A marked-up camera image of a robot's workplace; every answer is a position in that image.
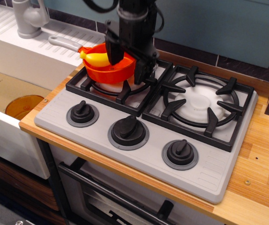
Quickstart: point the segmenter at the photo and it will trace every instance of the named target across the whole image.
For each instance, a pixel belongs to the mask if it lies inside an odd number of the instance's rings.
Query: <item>burner grate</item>
[[[164,68],[163,73],[160,74],[158,78],[155,78],[157,73],[155,72],[142,87],[135,90],[131,90],[128,81],[123,82],[121,92],[105,90],[99,87],[97,83],[88,76],[85,67],[66,84],[66,90],[139,117],[143,112],[144,107],[159,88],[164,77],[172,71],[172,63],[163,60],[157,60],[157,63],[158,67]],[[85,80],[80,86],[77,86],[82,79]],[[142,100],[141,102],[136,102],[135,95],[140,93],[143,95]]]
[[[182,88],[181,85],[179,85],[183,81],[186,81],[191,87],[203,85],[198,84],[196,82],[197,79],[203,81],[206,85],[214,85],[217,89],[216,95],[228,95],[231,97],[232,103],[224,101],[217,102],[217,105],[224,108],[229,113],[225,118],[219,121],[213,110],[209,107],[207,108],[207,123],[191,121],[184,118],[177,112],[178,109],[187,104],[187,99],[183,98],[180,100],[169,101],[169,95],[172,92],[186,92],[186,88]],[[230,152],[253,91],[254,88],[237,83],[236,79],[233,77],[226,80],[206,73],[198,72],[198,67],[192,67],[189,69],[177,65],[170,76],[166,77],[165,81],[163,81],[161,88],[157,91],[151,103],[143,112],[142,118],[167,129]],[[243,99],[244,102],[240,103],[242,99],[239,100],[238,98],[239,92],[244,93],[244,95],[247,96],[246,99]],[[160,101],[163,102],[162,104],[164,105],[164,109],[161,113],[154,114],[154,111],[157,110],[155,105]],[[213,133],[217,130],[217,127],[228,126],[227,124],[231,121],[232,123],[235,122],[235,126],[229,141],[213,136]]]

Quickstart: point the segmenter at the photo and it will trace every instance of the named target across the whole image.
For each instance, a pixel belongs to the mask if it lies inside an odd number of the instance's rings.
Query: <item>screw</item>
[[[245,183],[246,185],[250,185],[250,184],[251,184],[251,181],[250,181],[250,180],[246,180],[244,183]]]

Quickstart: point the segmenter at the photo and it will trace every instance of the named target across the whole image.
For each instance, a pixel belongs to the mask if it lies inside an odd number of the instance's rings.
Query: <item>white burner cap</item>
[[[128,78],[127,81],[131,90],[136,90],[144,85],[144,83],[136,85],[134,76],[131,76],[130,78]],[[123,81],[120,83],[112,83],[112,84],[109,84],[109,83],[96,83],[96,84],[104,90],[116,92],[116,93],[121,92],[123,88]]]
[[[176,113],[187,120],[197,123],[208,123],[207,110],[209,107],[219,120],[225,114],[225,109],[217,104],[217,101],[223,101],[223,99],[216,95],[216,90],[213,88],[206,86],[188,87],[185,93],[180,93],[176,96],[175,101],[184,98],[187,102]]]

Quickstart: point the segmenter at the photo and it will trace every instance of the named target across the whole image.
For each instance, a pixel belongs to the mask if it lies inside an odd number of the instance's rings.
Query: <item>gray faucet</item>
[[[49,22],[44,0],[38,0],[40,8],[33,8],[30,0],[12,0],[14,15],[21,38],[34,38],[42,31],[41,27]]]

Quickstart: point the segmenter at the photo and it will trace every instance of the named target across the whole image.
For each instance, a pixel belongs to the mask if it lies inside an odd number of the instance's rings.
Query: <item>stove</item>
[[[35,124],[219,203],[258,95],[235,78],[157,64],[142,85],[97,83],[83,68]]]

